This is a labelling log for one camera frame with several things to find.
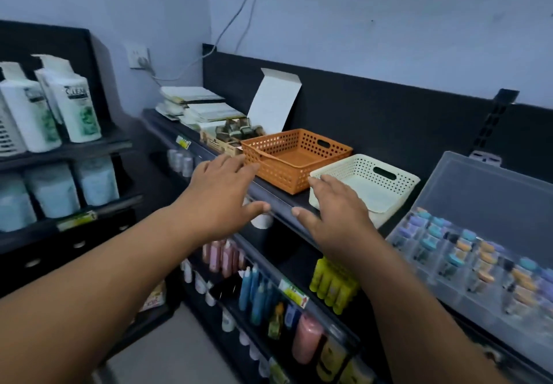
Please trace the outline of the green yellow pump bottle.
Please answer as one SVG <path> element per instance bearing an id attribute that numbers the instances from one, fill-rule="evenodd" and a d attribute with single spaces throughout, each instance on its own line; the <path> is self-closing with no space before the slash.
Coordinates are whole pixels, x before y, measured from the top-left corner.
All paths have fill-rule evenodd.
<path id="1" fill-rule="evenodd" d="M 267 336 L 272 340 L 279 340 L 284 323 L 285 306 L 283 302 L 278 302 L 269 319 Z"/>

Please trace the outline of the white wall socket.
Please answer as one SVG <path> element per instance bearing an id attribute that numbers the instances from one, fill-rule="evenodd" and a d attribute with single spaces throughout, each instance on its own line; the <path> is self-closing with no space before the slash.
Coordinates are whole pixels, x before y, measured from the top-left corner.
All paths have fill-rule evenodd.
<path id="1" fill-rule="evenodd" d="M 145 57 L 150 60 L 148 47 L 134 42 L 125 42 L 123 46 L 127 54 L 128 67 L 133 70 L 142 70 L 137 64 L 137 59 L 139 57 Z"/>

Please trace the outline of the large yellow bottle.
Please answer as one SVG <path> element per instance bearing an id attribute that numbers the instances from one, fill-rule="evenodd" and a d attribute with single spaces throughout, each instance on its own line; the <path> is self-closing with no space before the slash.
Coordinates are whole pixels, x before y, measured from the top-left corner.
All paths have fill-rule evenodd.
<path id="1" fill-rule="evenodd" d="M 335 338 L 328 336 L 316 364 L 316 373 L 324 383 L 332 382 L 347 356 L 347 349 Z"/>

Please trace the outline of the large pink bottle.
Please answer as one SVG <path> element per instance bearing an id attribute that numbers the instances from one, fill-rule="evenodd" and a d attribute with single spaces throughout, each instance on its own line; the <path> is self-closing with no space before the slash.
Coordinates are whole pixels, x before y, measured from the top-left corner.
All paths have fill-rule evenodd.
<path id="1" fill-rule="evenodd" d="M 311 362 L 319 346 L 323 334 L 323 326 L 315 317 L 304 312 L 296 327 L 292 343 L 292 356 L 300 365 Z"/>

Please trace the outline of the person's right forearm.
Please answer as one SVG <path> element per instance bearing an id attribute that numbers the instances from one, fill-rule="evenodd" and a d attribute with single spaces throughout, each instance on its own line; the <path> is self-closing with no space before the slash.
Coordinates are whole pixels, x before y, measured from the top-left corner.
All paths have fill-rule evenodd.
<path id="1" fill-rule="evenodd" d="M 382 239 L 348 247 L 372 305 L 394 384 L 510 384 Z"/>

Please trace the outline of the orange perforated plastic basket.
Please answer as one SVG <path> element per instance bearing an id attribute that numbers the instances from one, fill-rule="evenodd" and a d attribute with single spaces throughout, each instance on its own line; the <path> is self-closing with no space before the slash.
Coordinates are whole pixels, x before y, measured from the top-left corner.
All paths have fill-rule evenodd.
<path id="1" fill-rule="evenodd" d="M 241 142 L 246 164 L 258 164 L 257 177 L 296 195 L 308 189 L 312 171 L 349 157 L 353 148 L 306 129 L 293 129 Z"/>

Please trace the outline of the yellow tube bottle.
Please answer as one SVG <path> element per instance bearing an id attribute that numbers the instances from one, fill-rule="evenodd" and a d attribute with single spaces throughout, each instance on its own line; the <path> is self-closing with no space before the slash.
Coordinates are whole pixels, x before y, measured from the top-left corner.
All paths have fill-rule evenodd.
<path id="1" fill-rule="evenodd" d="M 325 262 L 321 270 L 319 286 L 316 292 L 319 299 L 325 299 L 327 297 L 328 290 L 334 278 L 334 268 L 330 266 L 328 262 Z"/>
<path id="2" fill-rule="evenodd" d="M 327 262 L 326 259 L 323 257 L 319 260 L 317 260 L 317 263 L 315 265 L 314 273 L 312 280 L 309 285 L 309 289 L 311 292 L 316 293 L 318 292 L 318 289 L 320 287 L 322 278 L 326 272 L 327 268 Z"/>
<path id="3" fill-rule="evenodd" d="M 334 280 L 332 281 L 332 283 L 330 285 L 327 297 L 324 299 L 324 303 L 328 307 L 331 307 L 331 308 L 333 307 L 333 305 L 335 303 L 337 291 L 338 291 L 340 285 L 342 284 L 342 281 L 347 279 L 340 272 L 336 272 L 335 270 L 334 270 L 334 272 L 335 272 L 335 278 L 334 278 Z"/>
<path id="4" fill-rule="evenodd" d="M 333 305 L 333 311 L 336 315 L 341 315 L 342 312 L 347 308 L 348 304 L 356 297 L 359 291 L 360 285 L 354 278 L 347 278 L 342 281 L 340 285 L 335 303 Z"/>

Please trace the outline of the cream perforated plastic basket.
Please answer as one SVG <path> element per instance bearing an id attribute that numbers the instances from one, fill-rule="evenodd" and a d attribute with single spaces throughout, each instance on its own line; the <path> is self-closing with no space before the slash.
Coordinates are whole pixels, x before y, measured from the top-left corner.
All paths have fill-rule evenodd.
<path id="1" fill-rule="evenodd" d="M 353 189 L 367 206 L 376 228 L 383 226 L 405 203 L 420 178 L 393 165 L 355 154 L 310 173 L 329 175 Z"/>

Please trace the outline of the white shampoo bottle green label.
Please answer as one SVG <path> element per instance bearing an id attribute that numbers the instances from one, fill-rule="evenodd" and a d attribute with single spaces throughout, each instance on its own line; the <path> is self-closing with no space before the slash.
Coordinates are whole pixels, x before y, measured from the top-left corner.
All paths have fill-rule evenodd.
<path id="1" fill-rule="evenodd" d="M 72 143 L 100 139 L 102 132 L 86 77 L 74 72 L 67 59 L 48 54 L 32 54 L 42 67 L 35 75 L 58 124 L 67 130 Z"/>
<path id="2" fill-rule="evenodd" d="M 29 80 L 17 62 L 0 62 L 0 93 L 29 152 L 45 153 L 62 144 L 56 122 L 38 81 Z"/>

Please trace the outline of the black slotted shelf upright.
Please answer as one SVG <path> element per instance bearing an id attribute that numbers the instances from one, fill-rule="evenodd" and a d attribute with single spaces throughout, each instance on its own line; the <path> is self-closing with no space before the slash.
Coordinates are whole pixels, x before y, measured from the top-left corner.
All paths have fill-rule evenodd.
<path id="1" fill-rule="evenodd" d="M 487 150 L 487 142 L 490 140 L 494 129 L 499 124 L 507 108 L 513 105 L 518 98 L 520 91 L 507 88 L 500 88 L 492 100 L 493 108 L 484 120 L 484 123 L 471 147 L 469 158 L 485 164 L 500 167 L 502 158 Z"/>

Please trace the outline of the person's right hand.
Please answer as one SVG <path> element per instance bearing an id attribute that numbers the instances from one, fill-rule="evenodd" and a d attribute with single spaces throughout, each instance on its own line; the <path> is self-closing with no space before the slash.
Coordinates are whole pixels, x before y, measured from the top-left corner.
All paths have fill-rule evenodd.
<path id="1" fill-rule="evenodd" d="M 319 202 L 321 227 L 318 244 L 328 258 L 352 267 L 370 245 L 382 241 L 370 220 L 368 209 L 357 193 L 347 185 L 347 198 L 322 197 L 322 176 L 308 178 L 308 183 Z"/>

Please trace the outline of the group of small dark jars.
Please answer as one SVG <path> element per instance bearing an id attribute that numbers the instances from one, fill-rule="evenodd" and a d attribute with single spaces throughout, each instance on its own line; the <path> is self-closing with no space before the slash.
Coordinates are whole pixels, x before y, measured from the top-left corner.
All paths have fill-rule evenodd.
<path id="1" fill-rule="evenodd" d="M 266 135 L 261 125 L 251 124 L 248 117 L 226 120 L 215 128 L 216 139 L 225 143 L 240 143 L 241 141 Z"/>

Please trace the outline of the rows of nail polish bottles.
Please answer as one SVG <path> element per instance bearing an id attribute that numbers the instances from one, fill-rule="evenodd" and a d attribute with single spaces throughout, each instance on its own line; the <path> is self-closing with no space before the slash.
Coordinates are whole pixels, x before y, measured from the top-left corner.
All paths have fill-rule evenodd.
<path id="1" fill-rule="evenodd" d="M 420 207 L 386 240 L 440 302 L 481 328 L 504 323 L 528 332 L 553 321 L 543 269 L 528 257 Z"/>

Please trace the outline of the clear plastic organiser box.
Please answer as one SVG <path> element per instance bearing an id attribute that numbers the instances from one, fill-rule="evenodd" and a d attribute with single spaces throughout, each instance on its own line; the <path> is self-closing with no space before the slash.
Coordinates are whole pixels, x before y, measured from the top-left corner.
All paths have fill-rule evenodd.
<path id="1" fill-rule="evenodd" d="M 553 184 L 445 152 L 414 203 L 384 225 L 385 236 L 417 207 L 537 262 L 545 283 L 541 295 L 553 308 Z M 454 313 L 553 381 L 553 321 L 527 332 L 504 323 L 481 328 Z"/>

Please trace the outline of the person's left forearm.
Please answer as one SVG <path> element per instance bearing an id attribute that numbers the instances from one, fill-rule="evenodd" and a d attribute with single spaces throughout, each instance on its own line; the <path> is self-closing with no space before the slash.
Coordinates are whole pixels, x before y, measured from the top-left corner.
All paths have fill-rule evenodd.
<path id="1" fill-rule="evenodd" d="M 86 381 L 201 230 L 165 208 L 1 298 L 0 384 Z"/>

